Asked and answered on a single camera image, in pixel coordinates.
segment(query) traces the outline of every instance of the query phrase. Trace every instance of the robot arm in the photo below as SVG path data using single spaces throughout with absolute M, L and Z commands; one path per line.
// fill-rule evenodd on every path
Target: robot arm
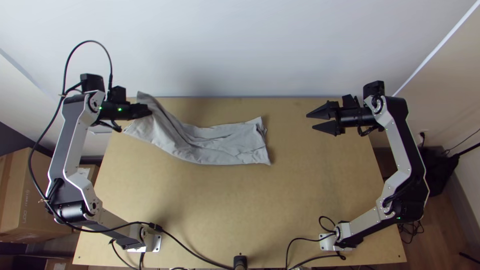
M 397 172 L 385 181 L 380 197 L 370 210 L 352 221 L 340 221 L 334 230 L 336 238 L 328 237 L 320 242 L 325 251 L 349 251 L 365 236 L 392 224 L 420 220 L 430 192 L 422 158 L 407 124 L 409 111 L 405 100 L 385 96 L 383 81 L 363 87 L 363 106 L 351 95 L 342 99 L 343 107 L 328 101 L 307 114 L 309 118 L 335 118 L 313 128 L 334 136 L 345 133 L 347 127 L 357 127 L 361 136 L 374 129 L 385 130 Z M 370 128 L 362 131 L 364 126 Z
M 82 74 L 80 79 L 82 93 L 63 101 L 61 113 L 64 123 L 48 170 L 50 182 L 46 197 L 56 215 L 62 219 L 55 218 L 58 223 L 65 221 L 77 227 L 107 231 L 128 222 L 104 209 L 92 183 L 78 173 L 88 128 L 100 123 L 106 125 L 101 120 L 110 120 L 112 128 L 121 132 L 115 120 L 137 119 L 152 112 L 147 105 L 126 101 L 125 88 L 120 86 L 113 87 L 104 100 L 106 93 L 101 76 Z M 116 239 L 124 250 L 158 252 L 161 236 L 150 233 L 148 227 L 136 223 L 104 234 Z

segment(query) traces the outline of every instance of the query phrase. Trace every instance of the wrinkled fabric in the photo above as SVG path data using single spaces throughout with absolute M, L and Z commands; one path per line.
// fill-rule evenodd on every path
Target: wrinkled fabric
M 138 92 L 137 102 L 148 105 L 152 115 L 135 119 L 123 130 L 184 161 L 206 165 L 270 165 L 262 118 L 247 122 L 197 127 L 180 122 L 157 99 Z

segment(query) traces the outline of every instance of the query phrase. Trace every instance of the cardboard box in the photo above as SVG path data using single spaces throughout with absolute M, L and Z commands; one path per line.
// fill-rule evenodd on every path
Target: cardboard box
M 87 270 L 88 265 L 72 264 L 73 259 L 48 259 L 45 270 Z
M 31 148 L 0 157 L 0 241 L 36 243 L 68 235 L 68 226 L 54 221 L 34 186 L 28 168 Z M 35 152 L 31 165 L 40 188 L 45 192 L 51 158 Z
M 99 175 L 100 167 L 97 165 L 80 165 L 78 166 L 78 172 L 81 175 L 86 176 L 88 180 L 90 180 L 91 184 L 95 186 L 95 182 L 97 181 L 97 176 Z

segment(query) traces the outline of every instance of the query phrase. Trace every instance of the wooden table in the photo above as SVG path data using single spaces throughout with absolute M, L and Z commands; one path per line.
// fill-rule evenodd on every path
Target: wooden table
M 197 165 L 154 145 L 114 133 L 95 184 L 103 206 L 121 218 L 155 222 L 209 259 L 232 265 L 248 256 L 251 268 L 285 267 L 291 239 L 318 239 L 321 215 L 351 220 L 374 205 L 383 181 L 368 137 L 355 128 L 334 137 L 312 129 L 323 120 L 306 113 L 325 98 L 159 98 L 181 121 L 199 127 L 245 122 L 262 116 L 268 128 L 272 165 Z M 110 238 L 82 232 L 74 263 L 124 266 Z M 139 254 L 120 250 L 138 265 Z M 289 266 L 326 255 L 316 242 L 292 245 Z M 405 262 L 396 226 L 364 239 L 357 249 L 307 266 Z M 212 268 L 165 235 L 159 253 L 147 253 L 145 267 Z

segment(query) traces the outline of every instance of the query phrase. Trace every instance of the black wire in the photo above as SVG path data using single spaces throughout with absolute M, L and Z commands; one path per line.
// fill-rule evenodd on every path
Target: black wire
M 285 269 L 288 269 L 288 266 L 289 266 L 289 250 L 290 250 L 290 246 L 292 245 L 293 242 L 297 241 L 297 240 L 305 240 L 305 241 L 310 241 L 310 242 L 320 242 L 324 239 L 327 239 L 331 236 L 334 236 L 335 233 L 330 233 L 328 234 L 327 236 L 325 237 L 322 237 L 320 239 L 308 239 L 308 238 L 303 238 L 303 237 L 297 237 L 297 238 L 294 238 L 290 241 L 290 243 L 288 244 L 288 247 L 286 248 L 286 254 L 285 254 Z
M 145 252 L 140 254 L 140 261 L 138 262 L 138 270 L 142 270 L 142 265 L 144 264 Z
M 480 128 L 477 129 L 477 130 L 476 130 L 475 132 L 473 132 L 472 134 L 470 134 L 470 136 L 468 136 L 467 138 L 465 138 L 464 140 L 462 140 L 460 143 L 458 143 L 458 144 L 455 145 L 454 147 L 449 148 L 449 149 L 443 151 L 443 152 L 441 153 L 441 155 L 444 155 L 444 156 L 448 155 L 451 150 L 453 150 L 453 149 L 456 148 L 457 146 L 463 144 L 466 140 L 470 139 L 470 137 L 472 137 L 473 135 L 477 134 L 479 131 L 480 131 Z
M 403 238 L 401 238 L 401 241 L 404 242 L 405 244 L 412 243 L 412 241 L 414 240 L 414 237 L 416 235 L 423 234 L 425 232 L 425 228 L 422 225 L 422 223 L 420 221 L 417 221 L 417 222 L 418 222 L 417 225 L 415 225 L 415 222 L 398 224 L 398 232 L 399 233 L 406 233 L 406 234 L 410 235 L 410 240 L 408 240 L 408 241 L 405 241 Z M 412 230 L 411 231 L 408 230 L 407 228 L 405 228 L 405 226 L 411 226 Z
M 295 266 L 289 268 L 288 270 L 295 269 L 297 267 L 300 267 L 300 266 L 302 266 L 302 265 L 304 265 L 308 262 L 314 261 L 314 260 L 331 258 L 331 257 L 340 257 L 340 259 L 342 259 L 343 261 L 347 259 L 345 256 L 341 255 L 340 252 L 337 251 L 335 255 L 323 255 L 323 256 L 316 256 L 316 257 L 313 257 L 313 258 L 306 259 L 306 260 L 304 260 L 300 263 L 295 264 Z
M 66 80 L 67 80 L 67 68 L 69 67 L 69 62 L 70 62 L 70 58 L 72 58 L 72 55 L 74 54 L 75 50 L 77 50 L 80 46 L 82 46 L 83 44 L 85 43 L 95 43 L 95 44 L 98 44 L 100 45 L 103 50 L 105 51 L 106 53 L 106 56 L 108 57 L 108 62 L 110 63 L 110 76 L 108 77 L 108 90 L 111 90 L 112 89 L 112 80 L 113 80 L 113 66 L 112 66 L 112 59 L 110 58 L 110 54 L 109 52 L 107 51 L 107 49 L 98 41 L 95 41 L 95 40 L 85 40 L 83 42 L 80 42 L 79 44 L 77 44 L 70 52 L 70 54 L 68 55 L 68 58 L 66 59 L 66 63 L 65 63 L 65 69 L 63 70 L 63 85 L 62 85 L 62 88 L 61 88 L 61 94 L 62 95 L 65 95 L 65 83 L 66 83 Z
M 334 222 L 333 220 L 331 220 L 328 216 L 324 216 L 324 215 L 321 215 L 321 216 L 318 218 L 318 223 L 320 224 L 320 227 L 321 227 L 322 229 L 324 229 L 325 231 L 327 231 L 327 232 L 329 232 L 329 233 L 335 233 L 334 230 L 327 229 L 327 228 L 325 228 L 325 227 L 322 225 L 322 219 L 327 219 L 327 220 L 329 220 L 329 221 L 332 223 L 334 230 L 335 230 L 335 222 Z
M 129 268 L 133 269 L 133 270 L 142 270 L 142 266 L 140 266 L 140 269 L 137 269 L 133 266 L 131 266 L 128 262 L 126 262 L 122 257 L 120 257 L 119 253 L 117 252 L 117 250 L 115 249 L 115 245 L 114 245 L 114 242 L 115 242 L 115 239 L 112 238 L 112 240 L 110 240 L 110 243 L 111 244 L 111 248 L 113 249 L 113 252 L 115 252 L 115 255 L 120 259 L 120 261 L 122 261 L 126 266 L 128 266 Z
M 171 235 L 170 233 L 168 233 L 167 231 L 163 231 L 164 234 L 168 235 L 170 238 L 172 238 L 173 240 L 175 240 L 175 242 L 177 242 L 182 248 L 184 248 L 186 251 L 188 251 L 190 254 L 192 254 L 193 256 L 195 256 L 197 259 L 200 259 L 208 264 L 211 264 L 213 266 L 216 266 L 216 267 L 219 267 L 219 268 L 224 268 L 224 269 L 228 269 L 228 270 L 233 270 L 232 267 L 229 267 L 229 266 L 226 266 L 226 265 L 223 265 L 221 263 L 218 263 L 218 262 L 215 262 L 213 260 L 209 260 L 207 258 L 204 258 L 200 255 L 197 255 L 195 252 L 191 251 L 188 247 L 186 247 L 184 244 L 182 244 L 182 242 L 180 242 L 177 238 L 175 238 L 175 236 Z

